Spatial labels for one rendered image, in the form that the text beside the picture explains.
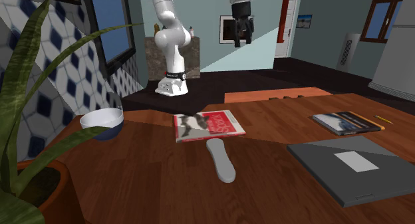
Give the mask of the small blue wall picture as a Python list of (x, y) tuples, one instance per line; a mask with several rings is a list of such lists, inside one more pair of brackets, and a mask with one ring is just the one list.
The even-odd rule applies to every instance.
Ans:
[(312, 15), (299, 15), (297, 17), (296, 28), (309, 29), (311, 27)]

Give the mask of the black framed window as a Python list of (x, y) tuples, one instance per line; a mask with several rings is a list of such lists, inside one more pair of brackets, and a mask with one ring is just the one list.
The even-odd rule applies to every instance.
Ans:
[[(84, 0), (90, 31), (130, 24), (128, 0)], [(94, 40), (99, 69), (105, 79), (122, 67), (136, 52), (131, 27), (102, 34)]]

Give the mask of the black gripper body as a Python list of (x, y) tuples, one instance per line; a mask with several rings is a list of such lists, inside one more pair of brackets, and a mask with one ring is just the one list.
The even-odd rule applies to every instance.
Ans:
[(234, 3), (231, 5), (231, 11), (236, 21), (248, 21), (251, 16), (251, 2)]

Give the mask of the green plant in terracotta pot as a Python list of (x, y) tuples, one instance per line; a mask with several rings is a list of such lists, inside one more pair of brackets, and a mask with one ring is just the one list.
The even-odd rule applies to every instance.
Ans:
[(89, 34), (66, 48), (41, 73), (27, 90), (27, 81), (39, 52), (41, 27), (49, 12), (45, 0), (29, 17), (5, 70), (0, 91), (0, 224), (46, 224), (38, 207), (20, 198), (29, 182), (57, 157), (73, 147), (114, 129), (115, 124), (97, 124), (72, 133), (31, 161), (22, 172), (17, 171), (17, 132), (21, 114), (35, 91), (66, 57), (87, 42), (109, 32), (105, 28)]

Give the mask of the white and blue bowl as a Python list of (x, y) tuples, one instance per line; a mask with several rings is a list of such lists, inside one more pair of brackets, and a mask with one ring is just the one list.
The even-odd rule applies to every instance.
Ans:
[(102, 108), (85, 114), (80, 119), (83, 129), (95, 126), (108, 127), (108, 130), (95, 136), (98, 141), (111, 140), (120, 133), (124, 124), (123, 111), (119, 108)]

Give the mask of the brown framed window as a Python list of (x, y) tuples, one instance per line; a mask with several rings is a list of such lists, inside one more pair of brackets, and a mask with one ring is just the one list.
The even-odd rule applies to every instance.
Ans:
[(372, 0), (360, 41), (387, 43), (403, 0)]

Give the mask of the grey closed laptop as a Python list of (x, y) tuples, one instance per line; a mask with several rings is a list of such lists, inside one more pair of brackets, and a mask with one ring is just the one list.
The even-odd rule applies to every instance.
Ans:
[(415, 193), (415, 166), (364, 136), (287, 150), (342, 207)]

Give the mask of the red and white book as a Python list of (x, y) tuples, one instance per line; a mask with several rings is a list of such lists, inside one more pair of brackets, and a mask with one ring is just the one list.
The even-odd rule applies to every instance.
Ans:
[(229, 110), (198, 112), (193, 116), (176, 114), (174, 126), (177, 143), (246, 134)]

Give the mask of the dark book with orange spine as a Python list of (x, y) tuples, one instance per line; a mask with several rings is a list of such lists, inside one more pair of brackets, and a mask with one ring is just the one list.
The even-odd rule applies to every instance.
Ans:
[(338, 136), (385, 130), (384, 126), (351, 111), (315, 114), (312, 119)]

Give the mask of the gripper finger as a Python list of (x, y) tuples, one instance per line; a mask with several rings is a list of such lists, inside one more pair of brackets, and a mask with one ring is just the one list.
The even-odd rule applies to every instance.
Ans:
[(240, 19), (234, 19), (234, 46), (240, 47), (240, 34), (243, 32), (243, 28), (241, 25), (241, 20)]
[(251, 44), (253, 32), (254, 32), (253, 18), (247, 18), (245, 21), (245, 40), (247, 44)]

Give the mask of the brown stone cabinet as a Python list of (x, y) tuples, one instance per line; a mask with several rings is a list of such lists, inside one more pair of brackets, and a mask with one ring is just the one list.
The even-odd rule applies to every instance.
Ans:
[[(166, 59), (162, 51), (156, 46), (154, 37), (144, 38), (146, 62), (148, 65), (148, 79), (162, 80), (166, 72)], [(186, 78), (200, 77), (200, 38), (192, 37), (187, 46), (179, 48), (184, 58)]]

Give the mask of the white door with red panel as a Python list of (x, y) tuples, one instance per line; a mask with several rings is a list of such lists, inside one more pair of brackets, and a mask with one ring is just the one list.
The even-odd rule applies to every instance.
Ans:
[(282, 0), (275, 58), (288, 57), (296, 7), (297, 0)]

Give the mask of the grey upright appliance with grille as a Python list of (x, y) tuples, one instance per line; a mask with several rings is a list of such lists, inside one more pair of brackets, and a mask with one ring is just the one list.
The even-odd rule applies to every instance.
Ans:
[(360, 40), (360, 33), (347, 33), (341, 47), (336, 69), (342, 72), (349, 72), (354, 52)]

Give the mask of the dark robot stand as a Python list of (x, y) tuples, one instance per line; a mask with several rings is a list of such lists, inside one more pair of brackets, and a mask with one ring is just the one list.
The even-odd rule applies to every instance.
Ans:
[(199, 78), (187, 79), (188, 93), (164, 96), (155, 92), (157, 81), (143, 90), (122, 98), (125, 111), (157, 110), (170, 114), (193, 115), (209, 104), (223, 104), (224, 94), (257, 90), (275, 90), (314, 86), (305, 76), (284, 70), (243, 70), (203, 72)]

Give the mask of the grey remote control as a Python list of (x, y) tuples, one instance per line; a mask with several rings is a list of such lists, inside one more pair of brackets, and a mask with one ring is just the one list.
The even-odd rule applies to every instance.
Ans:
[(209, 139), (206, 146), (212, 156), (218, 178), (224, 183), (232, 183), (236, 178), (236, 171), (227, 155), (223, 140)]

